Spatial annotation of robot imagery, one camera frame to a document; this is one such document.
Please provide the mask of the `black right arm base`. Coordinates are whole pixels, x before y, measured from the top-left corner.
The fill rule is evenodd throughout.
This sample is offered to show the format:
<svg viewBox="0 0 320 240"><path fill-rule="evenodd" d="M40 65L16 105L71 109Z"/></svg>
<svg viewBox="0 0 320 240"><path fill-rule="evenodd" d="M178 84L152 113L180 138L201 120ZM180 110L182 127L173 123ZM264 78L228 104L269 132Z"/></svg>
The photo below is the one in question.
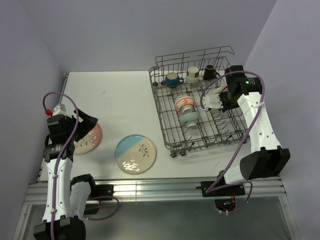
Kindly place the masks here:
<svg viewBox="0 0 320 240"><path fill-rule="evenodd" d="M222 212L232 212L236 209L237 201L236 196L245 195L245 187L243 183L227 184L224 177L214 186L214 190L207 190L214 183L214 181L201 181L200 186L196 189L201 190L202 197L224 197L214 200L215 207Z"/></svg>

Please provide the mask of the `dark blue mug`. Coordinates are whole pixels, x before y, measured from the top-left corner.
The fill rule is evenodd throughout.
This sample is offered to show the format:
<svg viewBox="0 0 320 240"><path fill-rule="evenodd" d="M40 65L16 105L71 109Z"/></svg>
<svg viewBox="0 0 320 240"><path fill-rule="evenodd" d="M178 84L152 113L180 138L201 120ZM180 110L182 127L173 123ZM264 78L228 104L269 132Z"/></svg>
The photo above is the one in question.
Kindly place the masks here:
<svg viewBox="0 0 320 240"><path fill-rule="evenodd" d="M182 77L179 77L179 75L175 72L169 72L164 79L164 83L166 87L174 89L178 85L184 83L184 79Z"/></svg>

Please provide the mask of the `pale green bowl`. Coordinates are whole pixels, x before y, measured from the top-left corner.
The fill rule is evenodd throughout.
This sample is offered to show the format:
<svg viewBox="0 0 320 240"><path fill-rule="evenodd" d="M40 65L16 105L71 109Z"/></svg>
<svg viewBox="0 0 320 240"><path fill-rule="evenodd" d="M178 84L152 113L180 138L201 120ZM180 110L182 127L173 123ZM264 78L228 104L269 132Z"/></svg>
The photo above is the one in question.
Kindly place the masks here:
<svg viewBox="0 0 320 240"><path fill-rule="evenodd" d="M181 115L178 120L181 123L182 126L186 126L187 128L194 127L198 124L200 119L200 113L199 112L190 112Z"/></svg>

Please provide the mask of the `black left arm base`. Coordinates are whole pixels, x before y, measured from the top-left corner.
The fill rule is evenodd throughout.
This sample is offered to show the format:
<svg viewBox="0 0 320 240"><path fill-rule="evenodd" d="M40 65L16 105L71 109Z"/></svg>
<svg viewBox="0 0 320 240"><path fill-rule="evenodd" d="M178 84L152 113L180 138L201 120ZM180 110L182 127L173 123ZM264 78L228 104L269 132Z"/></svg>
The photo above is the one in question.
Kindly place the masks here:
<svg viewBox="0 0 320 240"><path fill-rule="evenodd" d="M114 194L114 185L113 184L97 184L95 183L95 187L93 192L89 195L89 198L103 197L103 196L113 196ZM102 201L110 202L111 198L103 198L98 199L98 203L86 204L84 209L85 215L96 215L102 206Z"/></svg>

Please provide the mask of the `grey brown tumbler cup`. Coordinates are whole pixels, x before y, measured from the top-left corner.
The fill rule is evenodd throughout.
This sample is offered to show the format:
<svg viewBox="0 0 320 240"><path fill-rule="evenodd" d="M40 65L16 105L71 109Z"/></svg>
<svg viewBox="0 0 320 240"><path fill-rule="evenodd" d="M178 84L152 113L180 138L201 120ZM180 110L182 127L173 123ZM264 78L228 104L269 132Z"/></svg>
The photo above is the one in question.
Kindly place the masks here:
<svg viewBox="0 0 320 240"><path fill-rule="evenodd" d="M186 82L188 84L194 84L194 83L198 83L199 82L199 73L200 70L198 67L196 66L190 66L187 69L187 73L186 73Z"/></svg>

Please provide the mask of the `brown ceramic mug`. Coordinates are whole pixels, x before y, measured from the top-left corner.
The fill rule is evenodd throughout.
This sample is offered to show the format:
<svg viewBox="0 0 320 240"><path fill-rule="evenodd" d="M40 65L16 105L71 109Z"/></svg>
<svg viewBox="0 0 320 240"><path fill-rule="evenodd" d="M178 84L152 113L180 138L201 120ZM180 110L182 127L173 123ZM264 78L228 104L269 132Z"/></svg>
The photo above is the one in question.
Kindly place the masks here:
<svg viewBox="0 0 320 240"><path fill-rule="evenodd" d="M212 81L214 79L219 78L221 75L216 71L215 67L211 64L206 65L203 73L204 81Z"/></svg>

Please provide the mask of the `blue cream plate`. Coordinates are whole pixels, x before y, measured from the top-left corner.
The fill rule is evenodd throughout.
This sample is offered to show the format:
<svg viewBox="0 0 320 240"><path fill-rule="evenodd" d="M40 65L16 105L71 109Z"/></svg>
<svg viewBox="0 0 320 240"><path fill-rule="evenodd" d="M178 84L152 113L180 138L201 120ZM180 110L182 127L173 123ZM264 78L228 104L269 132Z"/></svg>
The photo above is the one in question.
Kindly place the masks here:
<svg viewBox="0 0 320 240"><path fill-rule="evenodd" d="M214 90L212 90L208 94L209 95L217 95L217 94L220 94L222 92L226 92L227 90L228 90L228 84L225 83L224 85L222 85L222 86L220 86L218 88L215 88Z"/></svg>
<svg viewBox="0 0 320 240"><path fill-rule="evenodd" d="M152 167L157 157L157 149L150 138L132 134L124 137L117 144L114 157L121 171L129 175L137 175Z"/></svg>

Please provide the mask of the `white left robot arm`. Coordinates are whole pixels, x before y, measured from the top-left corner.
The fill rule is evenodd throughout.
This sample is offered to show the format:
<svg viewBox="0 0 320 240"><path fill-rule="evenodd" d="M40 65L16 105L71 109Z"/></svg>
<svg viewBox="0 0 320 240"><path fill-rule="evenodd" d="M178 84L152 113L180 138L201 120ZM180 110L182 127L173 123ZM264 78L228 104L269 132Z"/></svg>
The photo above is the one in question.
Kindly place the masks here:
<svg viewBox="0 0 320 240"><path fill-rule="evenodd" d="M75 142L84 138L97 124L95 117L80 109L68 116L56 108L47 119L51 141L43 157L48 173L47 200L42 223L34 226L37 240L84 240L84 211L87 200L96 197L98 188L90 174L71 178Z"/></svg>

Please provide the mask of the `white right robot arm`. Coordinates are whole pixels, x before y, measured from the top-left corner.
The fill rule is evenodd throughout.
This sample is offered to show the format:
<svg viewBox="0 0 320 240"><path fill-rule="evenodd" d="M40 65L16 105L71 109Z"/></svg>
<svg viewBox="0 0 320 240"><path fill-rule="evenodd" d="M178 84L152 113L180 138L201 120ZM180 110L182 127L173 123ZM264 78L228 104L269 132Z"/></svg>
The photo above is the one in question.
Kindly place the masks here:
<svg viewBox="0 0 320 240"><path fill-rule="evenodd" d="M237 166L230 167L216 183L217 191L227 195L235 183L277 177L291 154L289 149L282 147L274 133L264 103L265 88L261 80L247 77L242 65L232 65L224 73L228 88L219 95L221 111L241 109L249 131L243 136L251 144L251 153L243 157Z"/></svg>

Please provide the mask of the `orange patterned small bowl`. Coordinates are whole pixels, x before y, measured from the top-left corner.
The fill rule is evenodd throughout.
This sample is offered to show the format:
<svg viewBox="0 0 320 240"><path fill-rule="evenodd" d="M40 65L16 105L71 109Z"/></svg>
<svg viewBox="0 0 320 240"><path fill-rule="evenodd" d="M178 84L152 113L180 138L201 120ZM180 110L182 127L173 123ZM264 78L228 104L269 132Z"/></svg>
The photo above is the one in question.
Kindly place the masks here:
<svg viewBox="0 0 320 240"><path fill-rule="evenodd" d="M184 115L193 112L195 105L196 101L193 97L184 96L175 102L174 108L178 113Z"/></svg>

